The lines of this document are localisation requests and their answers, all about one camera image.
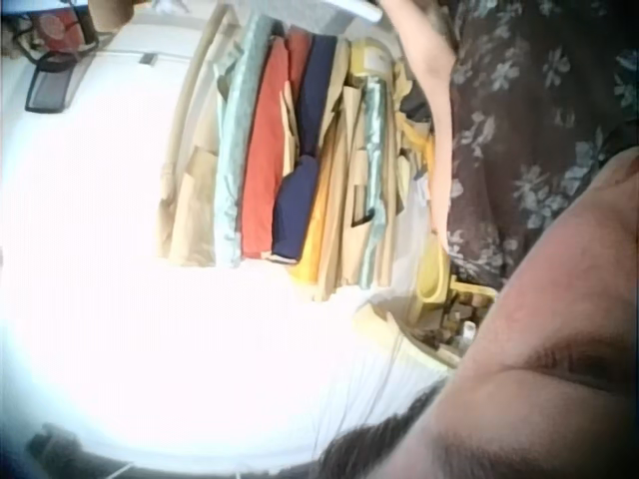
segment person's arm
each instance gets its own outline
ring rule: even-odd
[[[447,219],[452,184],[452,117],[450,74],[455,55],[437,30],[438,7],[433,0],[381,0],[419,86],[432,112],[435,129],[435,171],[431,181],[431,223],[441,244],[448,250]]]

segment dark floral dress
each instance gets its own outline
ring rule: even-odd
[[[451,6],[448,243],[462,279],[502,288],[602,164],[639,144],[637,3]]]

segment yellow container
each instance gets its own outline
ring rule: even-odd
[[[417,296],[426,305],[442,305],[448,296],[450,282],[450,258],[431,232],[426,240],[426,250],[417,277]]]
[[[473,294],[482,294],[492,298],[493,301],[497,298],[497,291],[492,287],[477,286],[475,284],[468,284],[457,280],[457,276],[453,275],[450,280],[450,290],[459,292],[471,292]]]

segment overexposed area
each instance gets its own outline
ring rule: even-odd
[[[33,66],[2,60],[2,407],[21,441],[50,422],[146,467],[278,470],[402,412],[444,373],[382,319],[353,321],[371,298],[405,313],[419,235],[400,235],[396,286],[328,303],[268,262],[154,257],[160,167],[199,35],[125,27],[60,115],[26,113]],[[160,52],[153,67],[146,51]],[[411,197],[397,227],[426,232]]]

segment human skin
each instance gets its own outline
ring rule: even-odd
[[[411,0],[381,4],[431,104],[432,214],[443,242],[454,60]],[[541,237],[437,400],[369,477],[447,477],[433,452],[442,442],[566,472],[559,477],[606,471],[635,438],[638,225],[639,149],[631,149]]]

